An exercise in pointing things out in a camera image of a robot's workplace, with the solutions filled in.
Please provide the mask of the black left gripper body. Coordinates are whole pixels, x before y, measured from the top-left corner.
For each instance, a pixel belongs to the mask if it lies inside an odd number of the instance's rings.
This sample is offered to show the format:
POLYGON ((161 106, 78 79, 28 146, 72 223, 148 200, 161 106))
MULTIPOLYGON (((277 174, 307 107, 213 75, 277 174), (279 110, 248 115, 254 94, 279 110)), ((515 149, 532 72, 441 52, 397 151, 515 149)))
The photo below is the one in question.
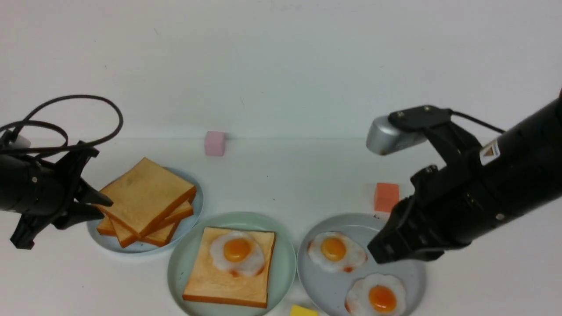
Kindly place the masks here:
POLYGON ((36 236, 49 225, 65 230, 104 217, 94 204, 113 202, 82 178, 86 164, 98 154, 94 147, 86 147, 57 162, 10 155, 10 212, 20 214, 10 238, 16 248, 32 249, 36 236))

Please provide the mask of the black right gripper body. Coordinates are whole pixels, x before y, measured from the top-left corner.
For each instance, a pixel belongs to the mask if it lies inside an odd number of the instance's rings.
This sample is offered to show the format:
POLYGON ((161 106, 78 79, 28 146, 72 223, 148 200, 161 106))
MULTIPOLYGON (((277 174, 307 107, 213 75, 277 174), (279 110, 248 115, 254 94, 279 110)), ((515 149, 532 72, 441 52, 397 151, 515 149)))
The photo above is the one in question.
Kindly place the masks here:
POLYGON ((422 133, 446 166, 422 168, 410 181, 414 193, 400 200, 385 226, 367 248, 378 264, 402 260, 431 262, 448 250, 466 243, 447 232, 446 202, 450 194, 469 177, 465 163, 469 152, 480 143, 474 135, 452 122, 452 110, 424 105, 392 112, 389 122, 404 132, 422 133))

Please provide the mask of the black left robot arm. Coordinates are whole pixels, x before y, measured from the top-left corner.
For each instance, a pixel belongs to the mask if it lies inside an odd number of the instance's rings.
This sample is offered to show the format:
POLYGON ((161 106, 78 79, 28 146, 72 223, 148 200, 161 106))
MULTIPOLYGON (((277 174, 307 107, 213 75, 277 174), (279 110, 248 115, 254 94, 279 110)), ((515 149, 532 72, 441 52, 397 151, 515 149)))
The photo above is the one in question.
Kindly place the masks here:
POLYGON ((82 178, 98 150, 88 146, 70 151, 57 162, 25 155, 2 155, 0 160, 1 210, 20 214, 10 238, 18 249, 30 250, 49 225, 65 230, 78 223, 100 220, 98 206, 113 201, 82 178))

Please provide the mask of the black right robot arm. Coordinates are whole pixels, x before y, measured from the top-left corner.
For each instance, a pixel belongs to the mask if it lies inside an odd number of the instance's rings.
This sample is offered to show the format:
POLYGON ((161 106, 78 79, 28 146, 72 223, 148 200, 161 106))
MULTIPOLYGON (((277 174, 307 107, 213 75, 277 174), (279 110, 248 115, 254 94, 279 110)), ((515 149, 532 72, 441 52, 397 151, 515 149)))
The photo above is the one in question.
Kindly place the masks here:
POLYGON ((431 262, 560 198, 561 117, 558 97, 507 131, 432 105, 376 118, 371 152, 386 156, 428 141, 445 166, 410 178, 414 193, 367 246, 374 260, 431 262))

